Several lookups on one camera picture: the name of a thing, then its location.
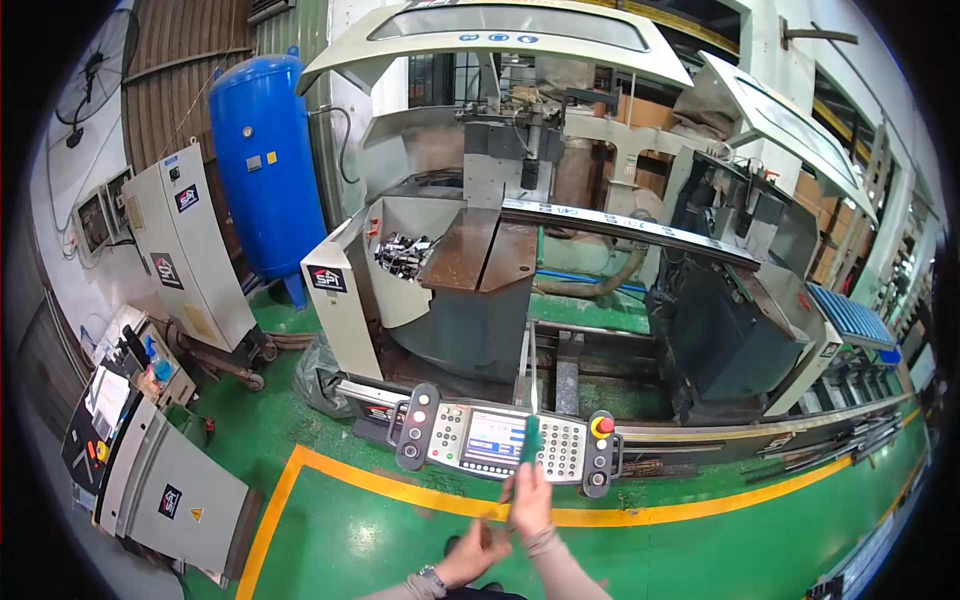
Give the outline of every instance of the red emergency stop button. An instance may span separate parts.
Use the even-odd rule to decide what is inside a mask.
[[[597,417],[590,423],[590,433],[598,440],[604,440],[613,433],[614,423],[610,417]]]

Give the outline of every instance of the human arm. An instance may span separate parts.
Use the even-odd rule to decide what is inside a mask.
[[[483,575],[513,549],[508,535],[492,531],[483,519],[476,518],[450,554],[434,567],[434,573],[447,589],[460,588]],[[402,584],[364,596],[363,600],[433,600],[445,595],[426,577],[412,573]]]
[[[520,465],[504,484],[501,502],[507,501],[511,492],[510,521],[540,574],[547,600],[610,600],[573,558],[550,521],[552,487],[543,467]]]

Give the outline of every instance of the blue air compressor tank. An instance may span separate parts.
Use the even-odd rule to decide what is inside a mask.
[[[210,87],[210,127],[230,216],[254,273],[306,306],[300,260],[326,237],[299,59],[245,60]]]

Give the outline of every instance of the wristwatch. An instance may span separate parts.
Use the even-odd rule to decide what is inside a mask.
[[[446,584],[441,581],[440,577],[437,577],[437,571],[434,570],[432,564],[428,564],[421,570],[417,571],[417,574],[430,584],[432,587],[433,595],[438,598],[443,598],[446,596]]]

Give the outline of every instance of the roller conveyor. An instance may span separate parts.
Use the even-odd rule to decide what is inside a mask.
[[[894,349],[896,341],[876,312],[814,283],[807,283],[807,287],[844,342],[878,350]]]

